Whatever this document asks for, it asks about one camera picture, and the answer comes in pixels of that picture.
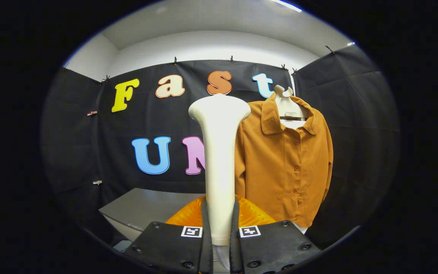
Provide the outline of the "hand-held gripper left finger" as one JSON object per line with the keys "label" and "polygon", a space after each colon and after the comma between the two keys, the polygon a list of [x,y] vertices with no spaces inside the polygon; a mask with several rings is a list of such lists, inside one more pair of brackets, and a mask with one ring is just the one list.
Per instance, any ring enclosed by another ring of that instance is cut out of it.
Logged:
{"label": "hand-held gripper left finger", "polygon": [[205,196],[167,222],[151,222],[124,255],[160,274],[212,274],[213,247]]}

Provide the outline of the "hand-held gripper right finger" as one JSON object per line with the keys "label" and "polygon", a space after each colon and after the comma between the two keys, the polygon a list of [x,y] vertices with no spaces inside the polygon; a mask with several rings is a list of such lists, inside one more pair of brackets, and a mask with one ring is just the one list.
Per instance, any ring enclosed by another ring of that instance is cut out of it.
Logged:
{"label": "hand-held gripper right finger", "polygon": [[320,253],[293,222],[268,223],[257,206],[236,197],[230,230],[231,274],[275,274],[304,265]]}

